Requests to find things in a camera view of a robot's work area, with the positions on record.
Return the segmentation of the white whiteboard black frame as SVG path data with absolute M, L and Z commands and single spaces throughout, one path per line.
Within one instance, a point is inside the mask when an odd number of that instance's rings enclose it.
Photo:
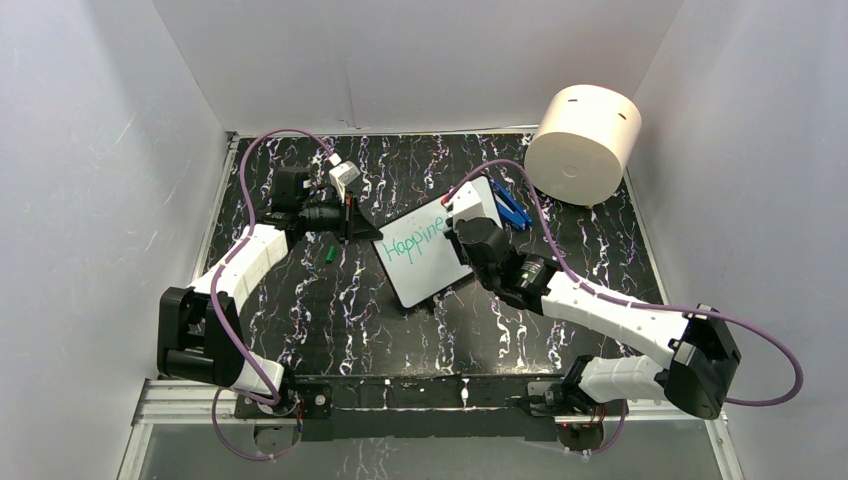
M 446 238 L 448 210 L 440 198 L 379 228 L 372 243 L 400 305 L 411 308 L 473 274 Z

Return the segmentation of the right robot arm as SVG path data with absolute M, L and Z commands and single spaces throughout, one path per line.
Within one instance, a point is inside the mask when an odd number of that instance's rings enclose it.
M 509 306 L 576 323 L 613 338 L 637 356 L 575 360 L 562 384 L 577 414 L 614 400 L 668 401 L 701 419 L 719 416 L 741 354 L 717 311 L 639 308 L 638 300 L 572 279 L 553 260 L 519 252 L 486 217 L 459 220 L 449 234 L 461 263 Z

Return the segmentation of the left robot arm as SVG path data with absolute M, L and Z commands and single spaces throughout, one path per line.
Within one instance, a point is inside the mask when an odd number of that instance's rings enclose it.
M 239 241 L 186 287 L 160 299 L 157 368 L 161 375 L 237 391 L 275 416 L 294 411 L 299 391 L 281 363 L 244 343 L 241 310 L 253 290 L 308 233 L 331 233 L 343 245 L 382 239 L 360 210 L 354 188 L 360 170 L 350 161 L 319 185 L 305 167 L 282 167 L 267 208 Z

